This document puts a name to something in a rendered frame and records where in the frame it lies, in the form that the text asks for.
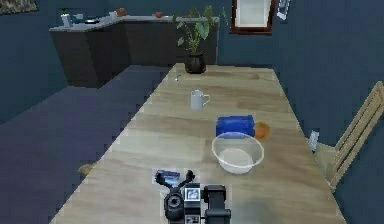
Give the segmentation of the dark framed picture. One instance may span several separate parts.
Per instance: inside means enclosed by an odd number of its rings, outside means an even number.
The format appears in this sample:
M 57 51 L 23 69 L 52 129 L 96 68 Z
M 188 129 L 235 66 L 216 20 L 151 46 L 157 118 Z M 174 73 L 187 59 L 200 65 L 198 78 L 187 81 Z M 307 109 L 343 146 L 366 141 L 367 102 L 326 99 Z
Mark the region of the dark framed picture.
M 0 0 L 0 15 L 37 11 L 35 0 Z

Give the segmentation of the blue box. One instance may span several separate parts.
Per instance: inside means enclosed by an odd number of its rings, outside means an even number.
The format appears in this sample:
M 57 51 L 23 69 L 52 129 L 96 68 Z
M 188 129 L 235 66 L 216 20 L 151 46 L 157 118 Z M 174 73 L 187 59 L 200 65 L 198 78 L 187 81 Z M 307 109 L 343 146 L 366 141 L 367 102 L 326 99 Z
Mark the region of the blue box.
M 217 118 L 216 135 L 226 132 L 240 132 L 255 136 L 255 122 L 252 115 L 221 116 Z

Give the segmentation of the orange fruit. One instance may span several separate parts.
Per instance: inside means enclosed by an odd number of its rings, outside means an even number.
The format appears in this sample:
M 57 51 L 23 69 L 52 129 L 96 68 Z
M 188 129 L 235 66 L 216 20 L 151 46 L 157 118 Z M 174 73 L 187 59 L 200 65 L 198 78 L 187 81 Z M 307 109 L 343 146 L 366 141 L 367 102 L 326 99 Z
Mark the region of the orange fruit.
M 257 122 L 254 126 L 254 130 L 256 139 L 266 139 L 271 133 L 270 126 L 265 122 Z

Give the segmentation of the small white striped object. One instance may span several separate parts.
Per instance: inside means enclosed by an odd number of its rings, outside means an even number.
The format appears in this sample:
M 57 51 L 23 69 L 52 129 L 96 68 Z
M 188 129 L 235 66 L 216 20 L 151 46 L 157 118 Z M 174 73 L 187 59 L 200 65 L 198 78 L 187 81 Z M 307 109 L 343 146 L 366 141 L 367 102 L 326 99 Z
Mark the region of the small white striped object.
M 312 152 L 316 151 L 319 135 L 320 135 L 319 132 L 314 130 L 311 131 L 310 137 L 308 139 L 308 144 Z

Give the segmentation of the light wooden chair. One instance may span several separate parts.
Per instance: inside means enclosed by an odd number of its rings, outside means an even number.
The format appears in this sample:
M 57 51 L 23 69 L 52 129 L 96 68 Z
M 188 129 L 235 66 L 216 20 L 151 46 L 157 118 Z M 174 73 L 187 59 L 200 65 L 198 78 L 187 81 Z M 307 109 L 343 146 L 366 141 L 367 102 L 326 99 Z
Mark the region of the light wooden chair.
M 334 147 L 318 143 L 314 156 L 332 192 L 384 114 L 384 83 L 378 81 Z

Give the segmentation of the white framed picture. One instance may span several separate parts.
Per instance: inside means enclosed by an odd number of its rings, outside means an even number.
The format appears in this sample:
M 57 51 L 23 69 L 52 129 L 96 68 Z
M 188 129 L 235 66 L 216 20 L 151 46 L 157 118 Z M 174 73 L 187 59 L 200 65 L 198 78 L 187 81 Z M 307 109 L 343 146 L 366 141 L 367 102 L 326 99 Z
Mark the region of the white framed picture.
M 283 21 L 287 19 L 290 1 L 291 0 L 279 0 L 278 2 L 277 16 Z

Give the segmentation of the white mug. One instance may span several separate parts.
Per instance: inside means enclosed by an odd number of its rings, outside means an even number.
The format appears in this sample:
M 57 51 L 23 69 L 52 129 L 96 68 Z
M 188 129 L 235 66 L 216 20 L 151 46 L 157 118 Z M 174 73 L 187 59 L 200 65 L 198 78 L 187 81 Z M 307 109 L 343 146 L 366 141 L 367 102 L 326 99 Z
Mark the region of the white mug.
M 190 106 L 192 110 L 202 109 L 210 101 L 210 96 L 201 90 L 193 90 L 190 93 Z

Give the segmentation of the light wooden table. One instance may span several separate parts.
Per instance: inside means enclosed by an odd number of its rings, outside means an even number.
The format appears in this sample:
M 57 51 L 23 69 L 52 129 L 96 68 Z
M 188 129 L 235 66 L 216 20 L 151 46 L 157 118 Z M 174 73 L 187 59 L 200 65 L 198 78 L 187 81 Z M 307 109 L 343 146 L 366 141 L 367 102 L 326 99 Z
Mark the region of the light wooden table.
M 193 90 L 210 96 L 200 110 Z M 216 120 L 228 115 L 271 128 L 263 162 L 245 175 L 227 173 L 212 153 Z M 225 185 L 231 224 L 346 224 L 271 69 L 210 65 L 188 75 L 175 65 L 50 224 L 167 224 L 159 169 Z

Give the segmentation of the white bottle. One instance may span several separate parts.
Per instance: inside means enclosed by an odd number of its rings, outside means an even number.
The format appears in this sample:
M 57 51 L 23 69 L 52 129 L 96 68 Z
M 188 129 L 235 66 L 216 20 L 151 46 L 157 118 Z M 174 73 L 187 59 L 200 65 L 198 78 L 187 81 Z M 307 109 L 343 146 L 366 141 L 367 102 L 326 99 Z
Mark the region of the white bottle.
M 65 8 L 62 9 L 61 19 L 66 28 L 71 28 L 73 26 L 71 16 L 67 13 Z

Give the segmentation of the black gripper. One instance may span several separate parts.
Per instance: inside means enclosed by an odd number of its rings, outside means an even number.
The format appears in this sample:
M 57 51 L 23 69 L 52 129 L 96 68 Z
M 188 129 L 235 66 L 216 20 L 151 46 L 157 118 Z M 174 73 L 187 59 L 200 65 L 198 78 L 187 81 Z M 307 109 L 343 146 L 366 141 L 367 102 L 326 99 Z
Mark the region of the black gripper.
M 188 170 L 185 179 L 178 184 L 179 188 L 194 180 L 192 170 Z M 162 186 L 171 189 L 164 198 L 164 213 L 168 224 L 184 224 L 184 197 L 179 188 L 173 188 L 174 175 L 170 172 L 157 172 L 155 181 Z

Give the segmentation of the green plant in black pot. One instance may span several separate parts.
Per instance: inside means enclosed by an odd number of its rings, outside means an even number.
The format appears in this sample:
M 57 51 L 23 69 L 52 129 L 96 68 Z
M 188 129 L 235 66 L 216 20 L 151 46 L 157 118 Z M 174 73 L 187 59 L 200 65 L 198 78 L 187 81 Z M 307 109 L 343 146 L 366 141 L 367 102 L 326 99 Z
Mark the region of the green plant in black pot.
M 186 17 L 178 14 L 172 15 L 172 23 L 177 30 L 182 30 L 184 34 L 177 40 L 177 46 L 187 44 L 186 57 L 184 60 L 185 71 L 189 74 L 202 74 L 206 71 L 206 60 L 203 51 L 199 49 L 202 40 L 209 37 L 210 31 L 215 27 L 220 19 L 228 22 L 225 8 L 221 9 L 218 17 L 213 15 L 213 7 L 206 5 L 200 12 L 197 8 L 192 8 Z

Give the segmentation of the dark kitchen counter cupboard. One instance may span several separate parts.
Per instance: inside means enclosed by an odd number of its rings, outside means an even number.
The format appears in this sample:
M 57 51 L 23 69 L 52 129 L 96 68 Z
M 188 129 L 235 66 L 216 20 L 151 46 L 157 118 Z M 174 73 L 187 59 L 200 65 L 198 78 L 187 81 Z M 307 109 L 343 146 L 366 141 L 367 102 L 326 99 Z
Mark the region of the dark kitchen counter cupboard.
M 67 83 L 100 88 L 131 65 L 171 67 L 182 63 L 187 46 L 170 16 L 109 16 L 97 24 L 49 30 Z

